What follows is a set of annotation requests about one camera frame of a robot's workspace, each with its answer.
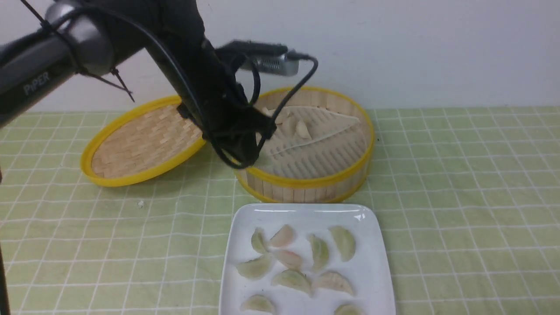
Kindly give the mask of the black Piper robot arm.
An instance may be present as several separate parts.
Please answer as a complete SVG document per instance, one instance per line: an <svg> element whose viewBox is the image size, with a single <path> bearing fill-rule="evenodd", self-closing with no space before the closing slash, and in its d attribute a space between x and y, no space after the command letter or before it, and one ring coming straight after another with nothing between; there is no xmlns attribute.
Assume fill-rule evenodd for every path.
<svg viewBox="0 0 560 315"><path fill-rule="evenodd" d="M72 76L103 76L146 49L180 96L177 111L229 167L246 169L276 131L205 36L194 0L56 0L41 28L1 46L1 126Z"/></svg>

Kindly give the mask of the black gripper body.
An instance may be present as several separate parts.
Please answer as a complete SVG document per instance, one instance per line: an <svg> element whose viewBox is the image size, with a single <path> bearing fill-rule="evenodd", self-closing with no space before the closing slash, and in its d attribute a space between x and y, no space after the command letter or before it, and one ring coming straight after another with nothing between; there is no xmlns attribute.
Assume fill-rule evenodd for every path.
<svg viewBox="0 0 560 315"><path fill-rule="evenodd" d="M254 107L260 94L256 59L262 56L277 56L276 44L234 40L216 49L204 41L178 54L188 90L177 111L203 132L203 138L233 169L252 166L260 152L257 134L266 138L274 131L272 120ZM235 78L245 65L256 83L250 99Z"/></svg>

